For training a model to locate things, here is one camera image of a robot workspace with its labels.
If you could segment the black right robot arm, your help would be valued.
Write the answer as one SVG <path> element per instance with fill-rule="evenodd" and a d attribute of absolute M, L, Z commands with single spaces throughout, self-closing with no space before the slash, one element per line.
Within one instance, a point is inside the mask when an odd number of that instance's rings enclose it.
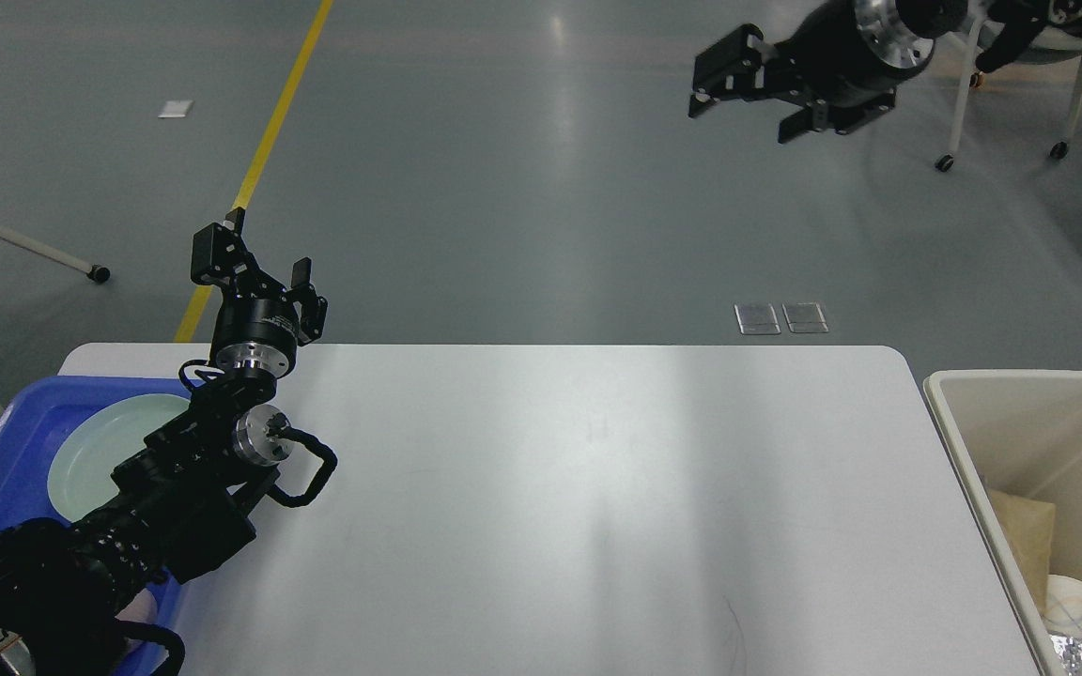
<path fill-rule="evenodd" d="M 1000 26 L 976 55 L 982 72 L 1018 59 L 1048 29 L 1082 39 L 1082 1 L 824 1 L 782 41 L 742 24 L 700 52 L 688 116 L 725 101 L 778 100 L 796 107 L 779 124 L 781 143 L 849 134 L 890 112 L 899 85 L 924 72 L 937 42 L 966 19 Z"/>

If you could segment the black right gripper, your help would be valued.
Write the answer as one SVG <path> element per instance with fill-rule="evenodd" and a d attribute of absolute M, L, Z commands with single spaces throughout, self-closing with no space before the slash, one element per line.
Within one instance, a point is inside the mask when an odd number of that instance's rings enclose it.
<path fill-rule="evenodd" d="M 852 134 L 890 112 L 896 88 L 929 65 L 936 42 L 931 8 L 927 1 L 824 1 L 776 47 L 757 25 L 742 24 L 695 57 L 688 118 L 724 101 L 786 94 L 791 63 L 819 100 L 787 116 L 777 142 L 826 130 Z"/>

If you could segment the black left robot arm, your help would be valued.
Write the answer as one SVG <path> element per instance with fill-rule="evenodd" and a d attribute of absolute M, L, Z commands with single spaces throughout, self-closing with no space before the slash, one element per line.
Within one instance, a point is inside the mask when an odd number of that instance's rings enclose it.
<path fill-rule="evenodd" d="M 126 620 L 126 607 L 150 585 L 215 572 L 254 541 L 261 500 L 303 508 L 337 470 L 334 449 L 273 405 L 328 303 L 309 259 L 289 284 L 259 268 L 245 215 L 233 208 L 193 237 L 192 281 L 219 287 L 222 308 L 208 357 L 180 364 L 186 409 L 113 469 L 117 493 L 98 508 L 0 530 L 0 675 L 108 675 L 130 642 L 162 647 L 156 673 L 176 675 L 183 638 Z"/>

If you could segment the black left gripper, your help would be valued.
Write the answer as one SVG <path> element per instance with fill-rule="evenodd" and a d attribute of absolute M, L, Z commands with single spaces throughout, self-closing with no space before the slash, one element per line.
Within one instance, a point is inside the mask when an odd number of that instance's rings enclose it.
<path fill-rule="evenodd" d="M 295 369 L 298 349 L 322 337 L 328 301 L 312 283 L 311 259 L 296 261 L 283 294 L 237 295 L 265 287 L 256 257 L 245 246 L 245 208 L 233 208 L 193 236 L 190 281 L 224 292 L 210 364 L 220 371 L 256 368 L 282 379 Z"/>

